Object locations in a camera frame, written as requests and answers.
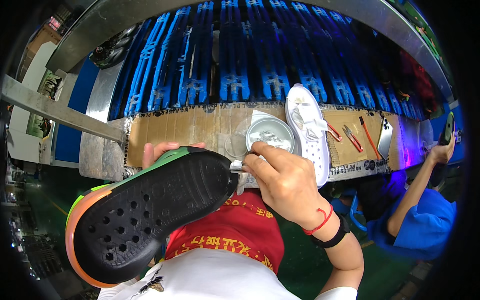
factory machine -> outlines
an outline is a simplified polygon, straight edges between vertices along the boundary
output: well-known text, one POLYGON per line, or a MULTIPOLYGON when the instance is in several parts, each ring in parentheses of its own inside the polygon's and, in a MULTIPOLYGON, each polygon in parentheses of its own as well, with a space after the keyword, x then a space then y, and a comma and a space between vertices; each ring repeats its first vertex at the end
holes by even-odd
MULTIPOLYGON (((435 137, 459 110, 434 33, 413 2, 397 0, 98 0, 38 59, 61 78, 68 108, 122 130, 145 114, 284 103, 297 83, 320 107, 398 115, 435 137)), ((85 176, 126 176, 123 165, 87 166, 95 153, 99 164, 113 159, 117 133, 51 119, 54 140, 36 156, 48 148, 85 176)), ((458 145, 452 161, 462 153, 458 145)))

green floor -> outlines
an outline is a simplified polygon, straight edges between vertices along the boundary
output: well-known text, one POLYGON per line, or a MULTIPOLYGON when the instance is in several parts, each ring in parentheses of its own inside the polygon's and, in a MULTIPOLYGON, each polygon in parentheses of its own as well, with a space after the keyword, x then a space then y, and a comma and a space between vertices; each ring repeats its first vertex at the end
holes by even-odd
MULTIPOLYGON (((66 215, 77 196, 102 180, 81 177, 77 170, 44 167, 42 180, 28 179, 26 197, 30 201, 40 230, 55 241, 62 263, 70 266, 65 253, 64 228, 66 215)), ((285 255, 278 277, 285 287, 302 299, 313 299, 330 275, 332 266, 325 252, 316 248, 301 228, 276 216, 285 244, 285 255)), ((360 243, 367 242, 364 232, 350 227, 360 243)), ((413 261, 387 256, 375 245, 363 249, 365 273, 358 299, 389 299, 404 282, 413 261)))

smartphone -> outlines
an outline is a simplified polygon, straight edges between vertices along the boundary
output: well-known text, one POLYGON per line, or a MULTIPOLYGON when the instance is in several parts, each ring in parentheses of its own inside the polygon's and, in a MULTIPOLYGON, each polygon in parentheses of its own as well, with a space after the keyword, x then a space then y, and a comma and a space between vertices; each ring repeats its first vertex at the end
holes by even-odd
POLYGON ((382 119, 382 128, 380 129, 380 138, 378 139, 377 150, 384 160, 387 160, 390 142, 392 141, 393 127, 387 118, 382 119))

worker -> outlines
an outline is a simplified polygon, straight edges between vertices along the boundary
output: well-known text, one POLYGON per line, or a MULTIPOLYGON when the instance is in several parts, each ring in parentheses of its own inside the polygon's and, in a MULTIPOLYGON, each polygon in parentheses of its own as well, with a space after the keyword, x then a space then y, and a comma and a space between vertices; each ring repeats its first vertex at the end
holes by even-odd
MULTIPOLYGON (((178 147, 179 143, 147 143, 143 168, 178 147)), ((298 299, 276 277, 284 245, 265 204, 325 249, 333 270, 323 287, 319 284, 315 299, 355 299, 363 275, 361 247, 343 217, 318 193, 313 163, 262 142, 253 143, 252 151, 268 161, 255 154, 244 160, 259 192, 235 193, 217 211, 175 230, 165 261, 141 280, 103 288, 98 299, 298 299)))
MULTIPOLYGON (((453 155, 455 134, 445 146, 434 146, 414 181, 405 189, 404 170, 354 180, 358 210, 367 221, 369 239, 396 254, 432 260, 440 256, 452 230, 456 203, 448 202, 436 190, 426 189, 437 164, 446 164, 453 155)), ((345 205, 352 198, 341 196, 345 205)))

